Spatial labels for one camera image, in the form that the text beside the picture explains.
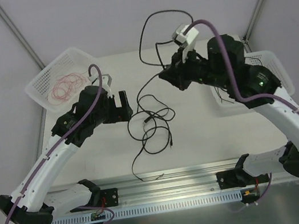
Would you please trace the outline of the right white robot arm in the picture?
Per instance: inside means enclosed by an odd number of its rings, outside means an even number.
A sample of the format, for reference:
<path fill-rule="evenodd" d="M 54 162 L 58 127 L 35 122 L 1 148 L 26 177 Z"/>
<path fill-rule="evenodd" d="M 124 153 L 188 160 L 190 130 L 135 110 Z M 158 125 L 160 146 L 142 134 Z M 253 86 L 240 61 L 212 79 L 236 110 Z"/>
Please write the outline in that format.
<path fill-rule="evenodd" d="M 225 186 L 245 187 L 258 176 L 268 173 L 287 172 L 299 178 L 299 108 L 290 97 L 281 81 L 265 66 L 246 63 L 243 43 L 229 35 L 221 36 L 232 70 L 243 98 L 262 95 L 261 98 L 246 101 L 248 109 L 261 114 L 271 121 L 288 142 L 279 149 L 262 154 L 244 154 L 234 169 L 223 173 Z M 225 90 L 229 97 L 237 101 L 233 86 L 227 74 L 223 55 L 215 38 L 207 43 L 208 58 L 203 58 L 195 50 L 182 59 L 183 49 L 173 54 L 171 63 L 161 73 L 160 79 L 180 90 L 185 90 L 192 82 Z"/>

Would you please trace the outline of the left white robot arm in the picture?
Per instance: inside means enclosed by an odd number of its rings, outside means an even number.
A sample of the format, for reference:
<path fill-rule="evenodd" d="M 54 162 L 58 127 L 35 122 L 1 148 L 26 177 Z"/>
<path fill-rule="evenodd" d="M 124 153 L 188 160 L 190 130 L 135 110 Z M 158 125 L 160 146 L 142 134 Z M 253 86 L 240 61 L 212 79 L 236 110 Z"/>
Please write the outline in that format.
<path fill-rule="evenodd" d="M 102 205 L 100 188 L 83 179 L 72 188 L 49 195 L 49 189 L 67 161 L 102 124 L 128 122 L 132 109 L 127 93 L 115 97 L 99 86 L 87 86 L 71 109 L 56 120 L 44 153 L 28 176 L 10 195 L 0 196 L 0 210 L 14 224 L 51 224 L 53 219 L 81 206 Z"/>

